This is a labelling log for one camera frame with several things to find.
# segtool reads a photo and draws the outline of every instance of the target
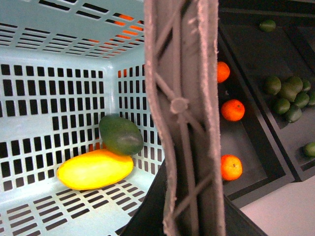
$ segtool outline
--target mango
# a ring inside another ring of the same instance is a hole
[[[67,160],[57,170],[57,177],[68,188],[88,190],[117,183],[132,169],[131,156],[99,149]]]

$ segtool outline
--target crate floor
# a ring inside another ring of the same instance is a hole
[[[135,168],[125,179],[102,189],[72,190],[57,179],[30,185],[14,197],[2,196],[0,236],[119,235],[154,177]]]

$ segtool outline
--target green lime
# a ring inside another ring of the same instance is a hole
[[[259,24],[259,28],[264,32],[272,32],[276,28],[276,23],[273,20],[266,20]]]
[[[306,92],[299,92],[296,95],[296,98],[294,100],[294,105],[298,106],[299,108],[305,107],[309,102],[310,97],[307,95]]]
[[[305,155],[309,157],[315,157],[315,142],[311,142],[309,144],[306,144],[303,147],[303,152]]]
[[[289,108],[290,102],[285,98],[277,99],[272,106],[272,110],[278,115],[286,113],[289,110]]]
[[[276,95],[281,89],[281,81],[277,76],[269,76],[263,86],[264,92],[270,95]]]
[[[310,81],[306,80],[306,79],[302,79],[303,82],[303,88],[302,91],[307,92],[311,89],[311,83]]]
[[[289,110],[284,114],[284,118],[289,122],[289,123],[294,123],[296,122],[299,118],[302,116],[302,111],[301,109],[296,106],[296,105],[291,105]]]
[[[307,105],[314,106],[315,105],[315,91],[309,93],[310,100]]]
[[[297,92],[294,86],[290,83],[282,83],[281,89],[278,95],[282,98],[286,98],[289,102],[294,102]]]
[[[294,90],[298,93],[302,91],[303,82],[300,77],[298,76],[291,76],[286,80],[287,83],[290,83],[294,86]]]

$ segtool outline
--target light blue crate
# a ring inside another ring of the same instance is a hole
[[[142,20],[136,0],[2,2],[0,236],[114,236],[141,205],[164,159],[143,88]],[[66,188],[57,168],[101,143],[110,113],[145,139],[133,172],[102,189]]]

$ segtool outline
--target black shelf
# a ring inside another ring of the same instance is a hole
[[[218,61],[231,69],[229,78],[218,84],[219,106],[238,99],[246,109],[237,122],[220,116],[221,154],[235,155],[243,164],[240,178],[223,182],[224,193],[237,207],[243,207],[294,181],[294,177],[220,35],[218,42]]]
[[[242,79],[290,167],[295,180],[315,175],[315,160],[304,156],[302,146],[315,141],[315,107],[302,109],[295,123],[271,111],[273,96],[262,92],[264,79],[276,75],[280,80],[295,75],[308,79],[315,90],[314,17],[305,14],[229,10],[219,11],[219,32]],[[259,30],[259,22],[272,19],[273,32]]]

